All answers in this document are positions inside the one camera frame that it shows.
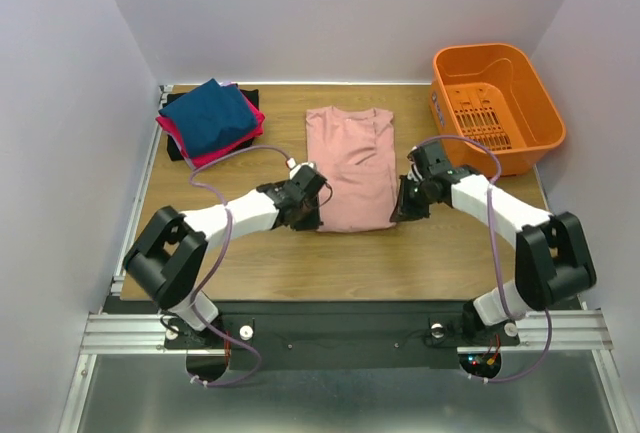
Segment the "pink printed t-shirt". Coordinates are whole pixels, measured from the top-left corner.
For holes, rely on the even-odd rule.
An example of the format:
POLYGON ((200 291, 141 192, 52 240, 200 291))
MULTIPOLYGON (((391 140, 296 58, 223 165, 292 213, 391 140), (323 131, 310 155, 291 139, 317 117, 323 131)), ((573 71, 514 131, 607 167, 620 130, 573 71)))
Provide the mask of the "pink printed t-shirt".
POLYGON ((384 230, 397 199, 394 115, 334 106, 306 112, 307 159, 331 186, 320 193, 323 233, 384 230))

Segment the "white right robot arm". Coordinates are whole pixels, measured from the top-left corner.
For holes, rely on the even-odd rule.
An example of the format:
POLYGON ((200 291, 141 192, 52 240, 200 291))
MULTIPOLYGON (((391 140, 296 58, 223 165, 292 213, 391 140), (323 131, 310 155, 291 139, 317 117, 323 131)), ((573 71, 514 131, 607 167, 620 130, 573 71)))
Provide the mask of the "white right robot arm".
POLYGON ((498 325, 542 312, 596 284, 583 227, 572 213, 553 215, 531 206, 468 167, 436 175, 413 168, 400 177, 390 221, 426 219, 433 204, 445 204, 489 229, 496 287, 463 307, 460 331, 472 343, 484 342, 498 325))

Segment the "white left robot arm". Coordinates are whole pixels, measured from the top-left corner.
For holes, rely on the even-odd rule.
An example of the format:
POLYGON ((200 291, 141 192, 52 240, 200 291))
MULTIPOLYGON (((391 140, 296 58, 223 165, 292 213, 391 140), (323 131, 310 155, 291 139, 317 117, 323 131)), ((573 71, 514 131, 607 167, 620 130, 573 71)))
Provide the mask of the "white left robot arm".
POLYGON ((326 179, 267 183, 225 204, 179 212, 165 206, 151 217, 123 260, 127 276, 161 310, 188 325, 199 346, 215 345, 222 335, 219 311, 196 280, 206 254, 224 253, 231 240, 287 226, 311 214, 326 179))

